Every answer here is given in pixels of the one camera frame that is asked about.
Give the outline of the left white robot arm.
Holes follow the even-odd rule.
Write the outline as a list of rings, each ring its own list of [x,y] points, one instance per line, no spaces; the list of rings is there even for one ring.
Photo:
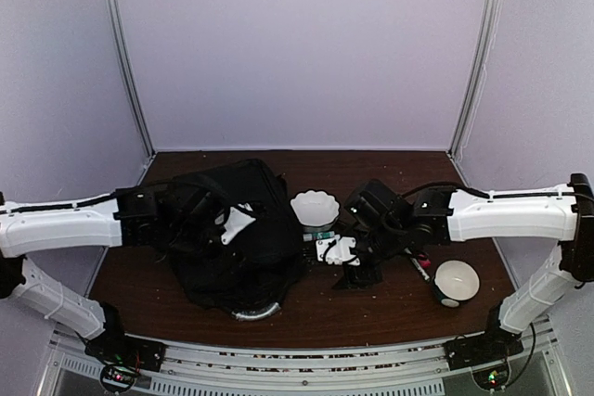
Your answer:
[[[165,184],[120,188],[78,200],[1,205],[1,296],[22,300],[44,318],[68,326],[114,363],[134,352],[119,312],[90,300],[44,272],[32,254],[98,246],[151,246],[169,255],[198,248],[200,214]]]

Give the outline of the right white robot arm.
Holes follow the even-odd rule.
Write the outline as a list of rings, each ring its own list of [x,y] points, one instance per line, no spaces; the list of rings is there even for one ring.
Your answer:
[[[355,236],[317,247],[317,258],[344,266],[346,286],[372,283],[370,274],[398,255],[425,246],[446,246],[493,237],[555,240],[545,263],[513,294],[494,307],[476,352],[495,360],[571,287],[593,279],[593,193],[588,178],[548,188],[489,191],[434,182],[397,194],[379,180],[356,189],[345,203]]]

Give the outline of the white green glue stick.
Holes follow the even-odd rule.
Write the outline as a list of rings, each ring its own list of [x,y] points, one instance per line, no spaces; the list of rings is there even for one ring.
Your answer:
[[[312,242],[318,241],[323,239],[330,239],[335,237],[334,231],[324,231],[324,232],[314,232],[314,233],[305,233],[303,234],[303,241],[304,242]]]

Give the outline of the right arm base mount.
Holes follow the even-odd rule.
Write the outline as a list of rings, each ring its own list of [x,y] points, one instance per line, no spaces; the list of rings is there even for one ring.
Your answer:
[[[510,358],[524,351],[517,335],[457,336],[444,344],[450,371],[469,369],[481,390],[504,390],[511,383]]]

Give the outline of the black student backpack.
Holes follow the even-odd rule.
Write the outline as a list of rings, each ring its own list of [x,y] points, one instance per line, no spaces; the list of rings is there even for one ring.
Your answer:
[[[285,181],[263,160],[248,159],[177,175],[168,186],[183,202],[217,200],[226,217],[232,207],[249,203],[252,212],[245,213],[255,218],[227,246],[220,241],[200,257],[167,256],[187,298],[244,322],[279,312],[305,272],[303,230]]]

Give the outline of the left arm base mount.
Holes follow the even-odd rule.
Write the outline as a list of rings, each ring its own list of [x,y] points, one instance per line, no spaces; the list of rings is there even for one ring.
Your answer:
[[[159,372],[166,352],[164,343],[127,335],[114,341],[80,340],[84,353],[103,364],[98,380],[104,390],[113,394],[130,390],[143,371]]]

